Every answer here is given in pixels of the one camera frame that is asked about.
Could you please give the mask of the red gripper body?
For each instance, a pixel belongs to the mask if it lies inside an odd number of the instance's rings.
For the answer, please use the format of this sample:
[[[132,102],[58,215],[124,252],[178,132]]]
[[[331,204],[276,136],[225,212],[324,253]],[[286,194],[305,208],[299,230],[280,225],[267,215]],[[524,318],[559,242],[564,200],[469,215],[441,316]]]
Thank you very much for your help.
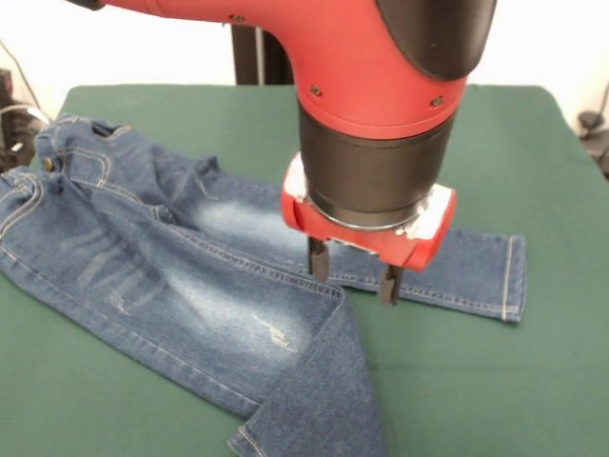
[[[343,227],[323,215],[310,200],[300,153],[289,163],[281,197],[282,215],[290,228],[321,242],[343,243],[374,254],[387,264],[417,271],[425,269],[436,256],[455,206],[456,191],[435,184],[407,222],[377,231]]]

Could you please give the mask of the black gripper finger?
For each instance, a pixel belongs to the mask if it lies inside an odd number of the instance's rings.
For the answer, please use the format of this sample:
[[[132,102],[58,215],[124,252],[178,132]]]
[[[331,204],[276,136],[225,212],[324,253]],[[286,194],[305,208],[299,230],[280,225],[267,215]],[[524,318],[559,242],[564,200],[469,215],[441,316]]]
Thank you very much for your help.
[[[316,281],[324,282],[329,276],[329,252],[323,241],[313,237],[307,239],[308,273]]]
[[[379,297],[383,304],[394,306],[400,298],[403,269],[387,264],[380,282]]]

